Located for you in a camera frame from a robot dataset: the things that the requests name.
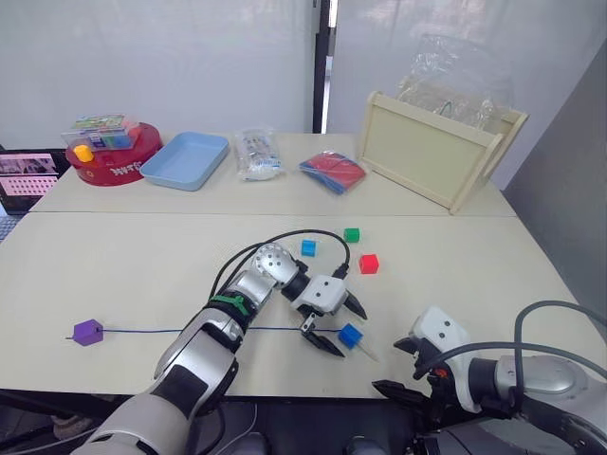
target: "purple cube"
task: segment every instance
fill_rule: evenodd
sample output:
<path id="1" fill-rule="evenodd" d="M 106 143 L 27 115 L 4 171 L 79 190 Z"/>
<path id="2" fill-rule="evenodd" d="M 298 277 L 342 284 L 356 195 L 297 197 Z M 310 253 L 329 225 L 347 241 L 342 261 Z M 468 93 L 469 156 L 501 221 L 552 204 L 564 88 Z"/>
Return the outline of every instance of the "purple cube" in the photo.
<path id="1" fill-rule="evenodd" d="M 103 341 L 103 326 L 94 319 L 76 324 L 72 339 L 82 346 Z"/>

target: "wooden frame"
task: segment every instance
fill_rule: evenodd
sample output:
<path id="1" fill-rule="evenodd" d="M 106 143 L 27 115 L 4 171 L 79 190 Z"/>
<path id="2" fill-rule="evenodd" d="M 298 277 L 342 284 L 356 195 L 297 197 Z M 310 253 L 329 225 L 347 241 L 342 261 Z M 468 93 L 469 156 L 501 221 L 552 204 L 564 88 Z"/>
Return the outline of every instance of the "wooden frame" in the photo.
<path id="1" fill-rule="evenodd" d="M 496 131 L 488 132 L 374 92 L 359 159 L 456 213 L 487 183 L 526 119 L 509 111 Z"/>

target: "red cube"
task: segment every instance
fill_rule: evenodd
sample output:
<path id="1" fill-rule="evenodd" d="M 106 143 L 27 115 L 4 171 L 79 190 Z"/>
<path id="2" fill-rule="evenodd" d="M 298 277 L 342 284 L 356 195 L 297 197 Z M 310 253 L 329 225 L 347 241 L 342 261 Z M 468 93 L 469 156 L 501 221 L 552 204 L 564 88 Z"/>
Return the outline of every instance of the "red cube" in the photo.
<path id="1" fill-rule="evenodd" d="M 363 275 L 377 273 L 379 261 L 375 254 L 363 254 L 359 259 L 360 273 Z"/>

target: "clear plastic box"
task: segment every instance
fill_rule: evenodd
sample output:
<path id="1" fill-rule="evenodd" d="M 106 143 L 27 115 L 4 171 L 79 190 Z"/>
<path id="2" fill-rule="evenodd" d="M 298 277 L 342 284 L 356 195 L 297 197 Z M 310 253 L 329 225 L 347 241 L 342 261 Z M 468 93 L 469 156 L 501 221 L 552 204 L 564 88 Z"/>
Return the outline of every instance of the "clear plastic box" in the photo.
<path id="1" fill-rule="evenodd" d="M 62 133 L 68 147 L 88 145 L 93 150 L 131 149 L 138 138 L 139 123 L 123 114 L 79 118 Z"/>

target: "blue string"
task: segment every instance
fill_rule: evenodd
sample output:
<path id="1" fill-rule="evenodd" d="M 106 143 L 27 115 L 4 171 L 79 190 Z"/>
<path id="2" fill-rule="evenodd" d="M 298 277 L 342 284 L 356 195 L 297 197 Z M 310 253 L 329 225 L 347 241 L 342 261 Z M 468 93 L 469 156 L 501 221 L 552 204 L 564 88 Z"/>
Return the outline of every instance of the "blue string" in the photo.
<path id="1" fill-rule="evenodd" d="M 181 332 L 179 329 L 161 329 L 161 330 L 127 330 L 127 329 L 103 329 L 103 332 L 114 332 L 116 334 L 167 334 L 171 332 Z"/>
<path id="2" fill-rule="evenodd" d="M 249 330 L 295 330 L 299 331 L 299 327 L 249 327 Z M 130 329 L 103 329 L 103 332 L 111 332 L 115 334 L 169 334 L 181 332 L 181 329 L 158 329 L 158 330 L 130 330 Z M 315 329 L 314 332 L 339 332 L 340 329 Z"/>

